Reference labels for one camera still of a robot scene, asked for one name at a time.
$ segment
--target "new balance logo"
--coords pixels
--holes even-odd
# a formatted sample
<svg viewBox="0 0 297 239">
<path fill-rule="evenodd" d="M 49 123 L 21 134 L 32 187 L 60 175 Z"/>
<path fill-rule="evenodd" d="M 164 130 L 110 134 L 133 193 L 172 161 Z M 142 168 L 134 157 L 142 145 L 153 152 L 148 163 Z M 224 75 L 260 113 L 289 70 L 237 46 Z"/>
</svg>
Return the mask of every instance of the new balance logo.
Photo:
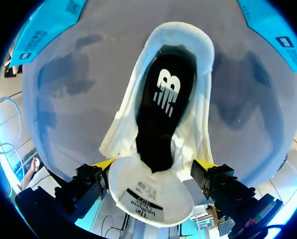
<svg viewBox="0 0 297 239">
<path fill-rule="evenodd" d="M 177 76 L 171 76 L 168 70 L 163 69 L 159 73 L 157 87 L 161 90 L 161 92 L 155 92 L 154 101 L 157 100 L 157 105 L 159 106 L 162 102 L 162 109 L 164 109 L 166 105 L 165 113 L 171 117 L 173 113 L 173 107 L 170 105 L 170 103 L 176 102 L 180 89 L 180 81 Z"/>
</svg>

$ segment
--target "paper label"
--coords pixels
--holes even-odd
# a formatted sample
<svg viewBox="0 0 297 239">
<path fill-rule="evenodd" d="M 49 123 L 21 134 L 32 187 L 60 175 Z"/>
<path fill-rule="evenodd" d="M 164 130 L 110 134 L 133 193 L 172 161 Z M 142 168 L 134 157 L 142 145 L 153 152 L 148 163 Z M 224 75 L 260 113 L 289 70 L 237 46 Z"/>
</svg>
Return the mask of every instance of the paper label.
<svg viewBox="0 0 297 239">
<path fill-rule="evenodd" d="M 135 187 L 135 190 L 140 193 L 140 195 L 144 195 L 149 198 L 149 200 L 156 201 L 157 190 L 147 183 L 139 181 Z"/>
<path fill-rule="evenodd" d="M 146 192 L 147 185 L 145 186 L 143 184 L 139 184 L 137 185 L 136 189 L 140 188 L 142 192 Z M 123 204 L 130 212 L 138 214 L 146 219 L 153 220 L 156 222 L 165 221 L 163 208 L 141 198 L 129 188 L 123 194 L 123 196 L 119 200 L 119 203 Z"/>
</svg>

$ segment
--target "white cable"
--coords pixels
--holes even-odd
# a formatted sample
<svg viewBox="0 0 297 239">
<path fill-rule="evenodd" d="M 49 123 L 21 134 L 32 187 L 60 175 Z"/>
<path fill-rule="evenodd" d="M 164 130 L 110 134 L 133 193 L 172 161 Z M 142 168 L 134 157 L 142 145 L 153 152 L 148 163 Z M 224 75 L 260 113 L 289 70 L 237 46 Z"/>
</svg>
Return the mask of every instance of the white cable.
<svg viewBox="0 0 297 239">
<path fill-rule="evenodd" d="M 22 168 L 22 180 L 23 180 L 23 184 L 24 184 L 24 176 L 25 176 L 24 166 L 23 166 L 22 159 L 21 159 L 21 156 L 20 156 L 18 150 L 16 150 L 16 148 L 11 143 L 3 143 L 3 145 L 9 145 L 12 148 L 12 150 L 10 150 L 10 151 L 14 151 L 16 153 L 16 155 L 18 155 L 18 158 L 19 158 L 19 161 L 21 164 L 21 168 Z"/>
<path fill-rule="evenodd" d="M 13 99 L 11 99 L 9 97 L 1 97 L 0 98 L 0 103 L 3 102 L 3 101 L 9 101 L 9 102 L 11 102 L 14 105 L 14 107 L 15 107 L 15 109 L 17 111 L 18 117 L 19 117 L 19 136 L 18 136 L 18 139 L 17 139 L 17 141 L 15 143 L 15 146 L 17 146 L 19 144 L 19 142 L 20 142 L 21 132 L 22 132 L 21 112 L 20 112 L 20 109 L 19 109 L 17 103 Z M 8 150 L 6 152 L 4 152 L 3 149 L 2 149 L 2 152 L 0 152 L 0 154 L 8 154 L 8 153 L 11 153 L 11 152 L 14 151 L 18 155 L 18 158 L 19 158 L 19 161 L 20 161 L 20 164 L 21 164 L 21 168 L 22 168 L 22 179 L 23 179 L 23 182 L 24 182 L 24 176 L 25 176 L 25 174 L 24 174 L 24 167 L 23 167 L 22 159 L 21 159 L 21 156 L 20 156 L 19 152 L 17 151 L 17 149 L 15 148 L 15 146 L 13 146 L 11 143 L 7 143 L 7 142 L 6 143 L 1 143 L 0 144 L 0 147 L 2 147 L 4 145 L 9 145 L 9 146 L 12 147 L 12 149 L 11 150 Z"/>
<path fill-rule="evenodd" d="M 196 212 L 195 208 L 194 208 L 194 214 L 195 214 L 195 217 L 196 217 L 196 223 L 197 223 L 197 228 L 198 228 L 198 232 L 199 232 L 199 237 L 200 237 L 200 239 L 202 239 L 201 229 L 200 229 L 200 225 L 199 225 L 199 221 L 198 221 L 198 217 L 197 217 L 197 212 Z"/>
<path fill-rule="evenodd" d="M 18 117 L 19 117 L 19 136 L 18 136 L 18 139 L 17 139 L 17 141 L 15 143 L 15 146 L 13 146 L 15 148 L 19 144 L 20 138 L 21 138 L 21 132 L 22 132 L 21 112 L 20 112 L 20 109 L 19 109 L 17 103 L 14 100 L 12 100 L 11 98 L 9 98 L 9 97 L 1 97 L 0 98 L 0 103 L 3 102 L 3 101 L 9 101 L 9 102 L 11 102 L 14 105 L 14 107 L 17 110 L 17 113 L 18 113 Z M 8 154 L 8 153 L 11 153 L 12 151 L 13 151 L 13 149 L 8 150 L 6 152 L 2 151 L 2 152 L 0 152 L 0 154 Z"/>
</svg>

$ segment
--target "barcode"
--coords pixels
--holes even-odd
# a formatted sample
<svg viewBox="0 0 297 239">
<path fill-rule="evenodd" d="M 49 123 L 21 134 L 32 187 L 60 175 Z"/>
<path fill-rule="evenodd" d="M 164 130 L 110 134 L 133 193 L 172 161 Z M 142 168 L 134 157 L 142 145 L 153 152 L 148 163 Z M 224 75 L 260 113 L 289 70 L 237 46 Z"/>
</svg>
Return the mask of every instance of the barcode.
<svg viewBox="0 0 297 239">
<path fill-rule="evenodd" d="M 146 188 L 146 185 L 145 184 L 143 184 L 142 182 L 138 182 L 137 183 L 137 186 L 139 186 L 141 189 L 143 189 L 143 190 L 145 190 L 145 188 Z"/>
<path fill-rule="evenodd" d="M 156 190 L 152 190 L 151 188 L 147 188 L 146 194 L 149 198 L 156 200 Z"/>
</svg>

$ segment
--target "gray table surface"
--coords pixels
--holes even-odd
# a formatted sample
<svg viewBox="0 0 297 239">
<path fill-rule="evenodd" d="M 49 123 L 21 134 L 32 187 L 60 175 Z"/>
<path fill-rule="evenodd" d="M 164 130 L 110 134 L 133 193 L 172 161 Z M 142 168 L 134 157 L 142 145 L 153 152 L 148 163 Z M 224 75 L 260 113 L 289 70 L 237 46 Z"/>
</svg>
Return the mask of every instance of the gray table surface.
<svg viewBox="0 0 297 239">
<path fill-rule="evenodd" d="M 248 186 L 275 175 L 297 128 L 297 74 L 248 28 L 235 0 L 90 0 L 80 21 L 24 66 L 26 120 L 44 164 L 70 180 L 99 146 L 152 30 L 183 21 L 215 45 L 209 135 L 216 164 Z M 204 200 L 185 182 L 196 203 Z"/>
</svg>

